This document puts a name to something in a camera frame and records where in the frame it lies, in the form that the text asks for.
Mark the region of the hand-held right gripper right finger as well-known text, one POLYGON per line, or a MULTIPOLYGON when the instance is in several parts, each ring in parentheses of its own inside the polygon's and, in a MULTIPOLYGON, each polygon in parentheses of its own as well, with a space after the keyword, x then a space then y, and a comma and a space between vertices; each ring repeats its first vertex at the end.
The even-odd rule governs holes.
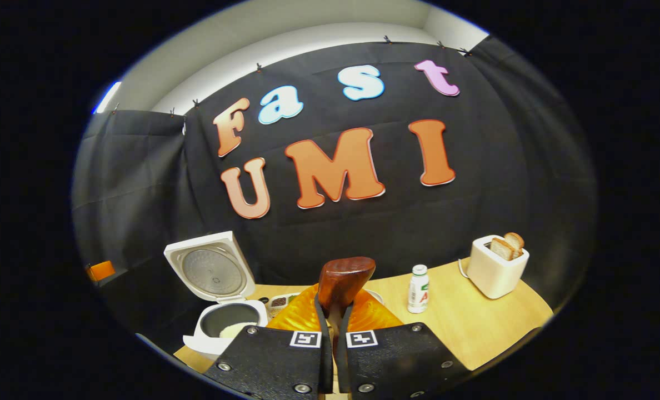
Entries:
POLYGON ((402 324, 365 289, 346 310, 338 384, 351 399, 427 399, 470 376, 426 324, 402 324))

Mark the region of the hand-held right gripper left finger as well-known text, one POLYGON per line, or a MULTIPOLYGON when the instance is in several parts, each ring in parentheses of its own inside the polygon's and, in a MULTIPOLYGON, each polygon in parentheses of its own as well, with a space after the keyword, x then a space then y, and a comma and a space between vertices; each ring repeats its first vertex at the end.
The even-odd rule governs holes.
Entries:
POLYGON ((242 325, 204 377, 243 398, 322 398, 332 392, 332 341, 316 294, 314 284, 265 327, 242 325))

